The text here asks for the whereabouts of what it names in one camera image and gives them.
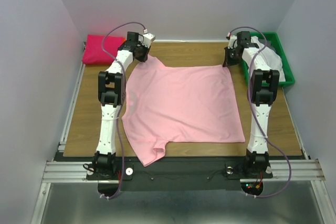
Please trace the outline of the light pink t shirt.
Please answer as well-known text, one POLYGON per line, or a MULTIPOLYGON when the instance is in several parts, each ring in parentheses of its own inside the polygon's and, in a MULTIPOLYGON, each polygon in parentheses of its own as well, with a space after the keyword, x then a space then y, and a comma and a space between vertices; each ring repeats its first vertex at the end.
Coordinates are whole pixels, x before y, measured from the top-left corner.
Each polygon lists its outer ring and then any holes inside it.
POLYGON ((220 65, 167 67, 149 56, 132 71, 122 117, 127 139, 143 166, 174 143, 243 143, 230 71, 220 65))

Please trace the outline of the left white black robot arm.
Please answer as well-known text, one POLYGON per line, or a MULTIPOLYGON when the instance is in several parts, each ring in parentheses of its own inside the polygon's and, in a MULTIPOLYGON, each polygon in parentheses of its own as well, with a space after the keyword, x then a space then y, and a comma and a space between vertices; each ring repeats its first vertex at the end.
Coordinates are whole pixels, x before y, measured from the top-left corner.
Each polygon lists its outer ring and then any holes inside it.
POLYGON ((145 28, 143 32, 129 31, 126 40, 113 56, 101 43, 104 53, 112 57, 113 63, 98 74, 98 100, 101 107, 100 134, 92 163, 86 168, 88 176, 98 175, 106 179, 120 176, 116 164, 116 135, 120 135, 119 116, 126 99, 125 71, 134 60, 145 62, 155 36, 145 28))

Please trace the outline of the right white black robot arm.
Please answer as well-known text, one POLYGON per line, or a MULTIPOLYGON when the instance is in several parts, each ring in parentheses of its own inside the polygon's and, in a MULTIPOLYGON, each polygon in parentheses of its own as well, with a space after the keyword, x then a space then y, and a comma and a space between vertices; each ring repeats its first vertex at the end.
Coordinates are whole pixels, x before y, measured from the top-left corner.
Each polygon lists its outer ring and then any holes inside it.
POLYGON ((250 139, 242 163, 242 173, 248 177, 270 173, 268 153, 268 120, 271 106, 276 100, 280 72, 272 69, 262 56, 266 45, 253 43, 249 31, 236 35, 228 33, 225 47, 224 67, 234 66, 242 61, 249 65, 247 99, 251 109, 250 139))

